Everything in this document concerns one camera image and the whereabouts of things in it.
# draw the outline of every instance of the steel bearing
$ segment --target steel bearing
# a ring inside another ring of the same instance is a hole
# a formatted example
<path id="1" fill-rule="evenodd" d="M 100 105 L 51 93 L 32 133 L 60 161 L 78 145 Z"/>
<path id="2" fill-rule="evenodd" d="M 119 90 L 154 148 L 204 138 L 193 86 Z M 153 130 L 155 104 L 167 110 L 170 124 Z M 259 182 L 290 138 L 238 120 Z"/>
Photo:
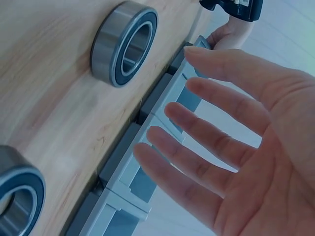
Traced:
<path id="1" fill-rule="evenodd" d="M 0 146 L 0 236 L 28 236 L 44 200 L 40 171 L 16 149 Z"/>
<path id="2" fill-rule="evenodd" d="M 99 27 L 90 55 L 94 77 L 126 85 L 143 64 L 158 27 L 158 13 L 133 1 L 119 4 Z"/>

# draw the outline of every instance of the bearing inner ring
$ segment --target bearing inner ring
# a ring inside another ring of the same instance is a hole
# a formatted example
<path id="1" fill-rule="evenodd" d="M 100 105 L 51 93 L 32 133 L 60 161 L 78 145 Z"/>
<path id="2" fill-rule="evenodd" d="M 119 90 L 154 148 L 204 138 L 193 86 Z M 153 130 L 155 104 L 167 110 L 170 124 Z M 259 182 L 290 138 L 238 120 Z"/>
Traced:
<path id="1" fill-rule="evenodd" d="M 141 24 L 133 33 L 124 51 L 121 63 L 122 75 L 128 76 L 135 71 L 148 50 L 152 32 L 153 25 L 150 21 L 147 21 Z"/>
<path id="2" fill-rule="evenodd" d="M 23 236 L 30 227 L 37 208 L 36 191 L 27 185 L 13 188 L 2 199 L 12 196 L 9 205 L 0 215 L 0 233 Z"/>

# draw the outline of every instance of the black rubber seal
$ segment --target black rubber seal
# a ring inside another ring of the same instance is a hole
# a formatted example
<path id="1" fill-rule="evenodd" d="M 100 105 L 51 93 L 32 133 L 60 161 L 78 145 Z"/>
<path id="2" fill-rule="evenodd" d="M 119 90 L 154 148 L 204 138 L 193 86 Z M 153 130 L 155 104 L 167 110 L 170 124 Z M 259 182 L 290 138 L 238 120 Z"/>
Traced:
<path id="1" fill-rule="evenodd" d="M 44 189 L 44 184 L 41 178 L 32 173 L 22 173 L 20 175 L 14 176 L 13 178 L 9 179 L 7 182 L 5 182 L 3 185 L 0 186 L 0 199 L 7 192 L 22 185 L 31 186 L 37 194 L 37 207 L 36 207 L 35 215 L 31 224 L 29 225 L 29 227 L 27 228 L 24 234 L 25 236 L 28 236 L 33 230 L 44 204 L 45 189 Z"/>
<path id="2" fill-rule="evenodd" d="M 142 57 L 142 59 L 140 60 L 140 62 L 138 63 L 138 65 L 136 66 L 136 68 L 134 69 L 134 71 L 128 75 L 128 76 L 124 76 L 122 75 L 121 72 L 121 65 L 123 63 L 123 56 L 124 56 L 124 52 L 125 49 L 127 47 L 128 42 L 130 41 L 132 35 L 134 34 L 134 32 L 138 29 L 138 27 L 143 24 L 144 22 L 150 21 L 152 23 L 152 37 L 150 39 L 150 41 L 147 43 L 147 49 L 144 52 L 144 55 Z M 146 59 L 149 50 L 152 46 L 156 31 L 157 31 L 157 27 L 158 27 L 158 17 L 156 15 L 156 13 L 154 12 L 148 12 L 145 15 L 143 15 L 143 17 L 141 17 L 139 19 L 138 22 L 136 22 L 136 24 L 133 25 L 133 27 L 131 28 L 130 32 L 128 33 L 127 36 L 124 36 L 124 41 L 122 42 L 122 47 L 121 50 L 118 53 L 118 57 L 117 57 L 117 61 L 116 61 L 116 68 L 115 68 L 115 78 L 116 78 L 116 83 L 120 86 L 125 85 L 126 83 L 128 83 L 133 77 L 134 75 L 138 72 L 138 70 L 140 69 L 141 65 L 143 64 L 144 60 Z"/>

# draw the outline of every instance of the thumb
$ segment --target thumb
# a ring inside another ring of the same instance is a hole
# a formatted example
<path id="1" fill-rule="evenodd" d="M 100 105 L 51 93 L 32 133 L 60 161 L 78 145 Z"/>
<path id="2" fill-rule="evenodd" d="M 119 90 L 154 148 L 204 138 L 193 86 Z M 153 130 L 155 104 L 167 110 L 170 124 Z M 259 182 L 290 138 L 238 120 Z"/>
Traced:
<path id="1" fill-rule="evenodd" d="M 211 49 L 214 49 L 217 43 L 219 43 L 221 39 L 228 36 L 229 34 L 230 32 L 228 32 L 228 27 L 226 24 L 213 31 L 211 35 L 207 38 Z"/>

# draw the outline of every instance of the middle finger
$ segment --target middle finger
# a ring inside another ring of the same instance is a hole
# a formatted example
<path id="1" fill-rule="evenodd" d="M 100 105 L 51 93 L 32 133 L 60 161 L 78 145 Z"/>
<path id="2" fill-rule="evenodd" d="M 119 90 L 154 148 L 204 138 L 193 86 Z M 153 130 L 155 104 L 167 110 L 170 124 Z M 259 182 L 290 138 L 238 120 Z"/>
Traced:
<path id="1" fill-rule="evenodd" d="M 214 125 L 198 118 L 179 103 L 168 104 L 165 114 L 213 155 L 236 170 L 256 151 L 252 146 L 233 139 Z"/>

